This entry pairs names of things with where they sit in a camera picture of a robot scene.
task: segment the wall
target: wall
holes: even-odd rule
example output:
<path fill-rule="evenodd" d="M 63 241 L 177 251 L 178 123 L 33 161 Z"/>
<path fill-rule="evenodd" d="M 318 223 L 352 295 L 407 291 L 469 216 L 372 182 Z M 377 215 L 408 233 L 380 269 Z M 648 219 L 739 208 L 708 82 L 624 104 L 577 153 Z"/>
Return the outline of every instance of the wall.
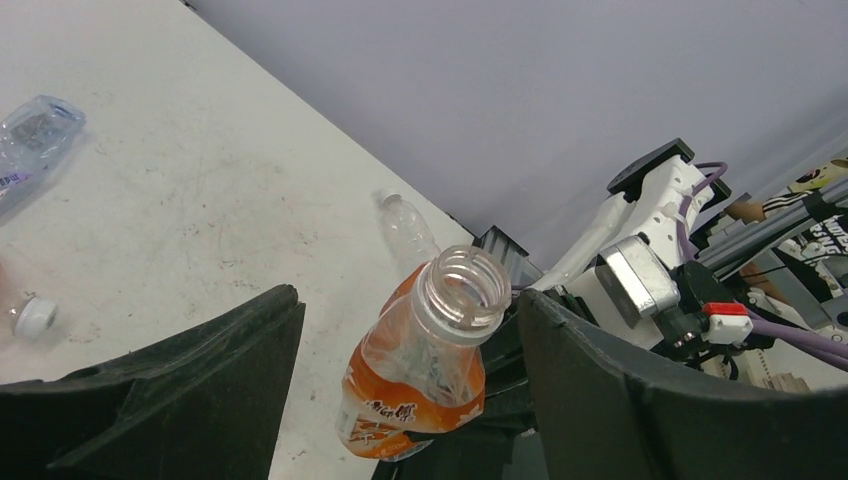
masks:
<path fill-rule="evenodd" d="M 848 145 L 844 0 L 190 1 L 433 202 L 542 265 L 618 169 L 676 136 L 755 197 Z"/>

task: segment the crushed plastic bottle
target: crushed plastic bottle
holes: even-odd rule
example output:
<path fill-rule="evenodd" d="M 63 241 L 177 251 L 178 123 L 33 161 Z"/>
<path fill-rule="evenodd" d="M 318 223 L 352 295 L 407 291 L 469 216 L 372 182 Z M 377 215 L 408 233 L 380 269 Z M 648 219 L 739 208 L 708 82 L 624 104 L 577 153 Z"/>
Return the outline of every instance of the crushed plastic bottle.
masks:
<path fill-rule="evenodd" d="M 15 337 L 38 337 L 53 326 L 57 310 L 51 300 L 22 295 L 0 265 L 0 322 L 6 333 Z"/>
<path fill-rule="evenodd" d="M 439 256 L 441 249 L 421 212 L 390 189 L 377 194 L 380 231 L 405 279 L 421 265 Z"/>
<path fill-rule="evenodd" d="M 0 124 L 0 215 L 29 193 L 65 155 L 85 114 L 58 98 L 38 96 Z"/>
<path fill-rule="evenodd" d="M 449 432 L 483 412 L 479 345 L 503 320 L 511 286 L 488 253 L 455 246 L 439 254 L 414 206 L 397 194 L 383 200 L 383 234 L 407 276 L 354 349 L 336 430 L 355 455 L 393 462 L 432 442 L 406 432 Z"/>

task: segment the striped sleeve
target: striped sleeve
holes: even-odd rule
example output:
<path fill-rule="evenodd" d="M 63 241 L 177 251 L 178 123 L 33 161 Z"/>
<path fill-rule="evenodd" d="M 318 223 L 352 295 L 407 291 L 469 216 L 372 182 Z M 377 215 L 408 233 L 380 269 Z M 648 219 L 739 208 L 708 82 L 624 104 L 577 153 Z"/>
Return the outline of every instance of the striped sleeve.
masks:
<path fill-rule="evenodd" d="M 793 203 L 801 201 L 802 198 L 812 195 L 812 193 L 812 191 L 806 191 L 772 197 L 763 202 L 763 214 L 768 218 Z"/>

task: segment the white bottle cap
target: white bottle cap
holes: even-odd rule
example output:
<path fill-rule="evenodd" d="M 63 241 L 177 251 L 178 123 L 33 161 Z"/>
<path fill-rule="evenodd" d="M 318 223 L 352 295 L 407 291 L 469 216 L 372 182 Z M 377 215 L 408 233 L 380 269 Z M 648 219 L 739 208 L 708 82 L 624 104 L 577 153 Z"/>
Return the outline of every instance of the white bottle cap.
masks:
<path fill-rule="evenodd" d="M 377 203 L 380 205 L 388 205 L 390 202 L 401 198 L 400 192 L 394 188 L 383 188 L 377 192 Z"/>
<path fill-rule="evenodd" d="M 15 336 L 36 338 L 53 325 L 59 307 L 52 300 L 33 297 L 15 323 Z"/>

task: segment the white table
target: white table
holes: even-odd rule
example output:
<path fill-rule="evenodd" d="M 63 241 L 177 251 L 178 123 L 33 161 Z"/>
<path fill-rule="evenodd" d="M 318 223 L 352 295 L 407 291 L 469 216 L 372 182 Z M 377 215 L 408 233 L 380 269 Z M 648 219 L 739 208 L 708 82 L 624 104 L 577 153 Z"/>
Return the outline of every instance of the white table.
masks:
<path fill-rule="evenodd" d="M 400 189 L 443 246 L 470 236 L 176 0 L 4 2 L 0 45 L 0 116 L 41 93 L 88 115 L 51 183 L 0 219 L 3 265 L 60 305 L 36 343 L 2 340 L 0 382 L 59 378 L 291 283 L 306 321 L 271 478 L 369 478 L 333 422 L 398 282 L 370 195 Z"/>

